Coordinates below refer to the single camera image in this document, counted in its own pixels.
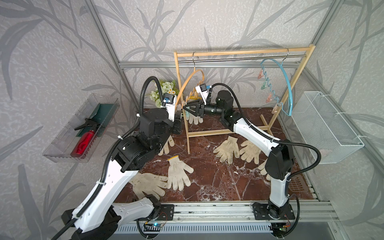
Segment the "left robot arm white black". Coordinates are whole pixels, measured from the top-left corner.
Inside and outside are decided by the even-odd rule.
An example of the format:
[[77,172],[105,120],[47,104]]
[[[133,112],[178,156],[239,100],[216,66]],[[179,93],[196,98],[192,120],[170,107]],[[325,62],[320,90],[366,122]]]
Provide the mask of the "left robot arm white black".
[[[157,85],[162,107],[144,112],[150,82]],[[139,170],[163,149],[169,137],[181,134],[182,122],[176,112],[176,99],[176,95],[163,94],[158,78],[146,79],[140,94],[138,121],[112,145],[101,178],[86,199],[77,208],[62,214],[65,226],[53,236],[54,240],[71,227],[76,228],[73,240],[107,240],[121,224],[160,214],[161,203],[152,194],[130,203],[128,210],[121,213],[114,210],[113,202]]]

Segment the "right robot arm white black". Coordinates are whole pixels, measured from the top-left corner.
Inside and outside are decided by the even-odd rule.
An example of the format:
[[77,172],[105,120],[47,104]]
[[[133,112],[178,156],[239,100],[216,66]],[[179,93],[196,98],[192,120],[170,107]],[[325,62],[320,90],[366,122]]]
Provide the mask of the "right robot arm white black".
[[[260,128],[253,125],[247,118],[241,107],[237,110],[234,105],[239,105],[239,100],[234,91],[225,86],[225,90],[219,91],[216,102],[210,102],[212,90],[217,85],[210,87],[202,84],[197,87],[201,95],[200,100],[194,100],[186,103],[183,108],[196,117],[204,115],[218,115],[222,125],[232,132],[246,138],[256,147],[258,147],[266,156],[267,163],[265,169],[271,176],[271,193],[269,197],[269,208],[280,210],[289,203],[288,185],[291,179],[297,175],[305,173],[315,168],[322,159],[321,152],[314,146],[302,143],[294,143],[288,140],[274,138]],[[303,147],[313,150],[317,157],[316,161],[309,167],[300,171],[292,172],[294,165],[293,147]]]

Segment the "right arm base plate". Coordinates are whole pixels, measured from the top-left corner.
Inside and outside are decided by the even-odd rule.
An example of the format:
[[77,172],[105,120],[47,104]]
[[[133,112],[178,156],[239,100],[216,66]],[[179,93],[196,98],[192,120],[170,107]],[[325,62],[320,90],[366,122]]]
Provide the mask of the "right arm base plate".
[[294,220],[295,214],[289,202],[282,207],[277,207],[272,202],[262,204],[255,202],[252,204],[255,220]]

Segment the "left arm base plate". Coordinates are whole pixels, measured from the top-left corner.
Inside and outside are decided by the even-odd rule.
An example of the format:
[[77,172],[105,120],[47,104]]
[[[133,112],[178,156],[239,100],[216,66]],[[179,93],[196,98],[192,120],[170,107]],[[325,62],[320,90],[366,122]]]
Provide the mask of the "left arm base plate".
[[172,221],[175,213],[175,205],[161,204],[150,213],[148,217],[141,218],[140,221]]

